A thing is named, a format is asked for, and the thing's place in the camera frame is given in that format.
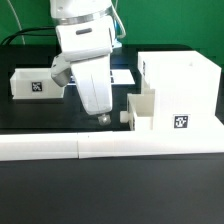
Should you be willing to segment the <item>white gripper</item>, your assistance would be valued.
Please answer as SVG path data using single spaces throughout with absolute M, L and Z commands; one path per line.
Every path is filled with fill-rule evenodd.
M 71 63 L 71 71 L 85 111 L 98 117 L 101 126 L 109 125 L 111 118 L 104 114 L 112 110 L 110 56 Z

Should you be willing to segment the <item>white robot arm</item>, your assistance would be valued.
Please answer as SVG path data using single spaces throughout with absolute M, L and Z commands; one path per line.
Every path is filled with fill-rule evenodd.
M 61 48 L 51 66 L 54 82 L 76 84 L 82 105 L 102 125 L 111 123 L 110 56 L 121 23 L 111 0 L 50 0 Z

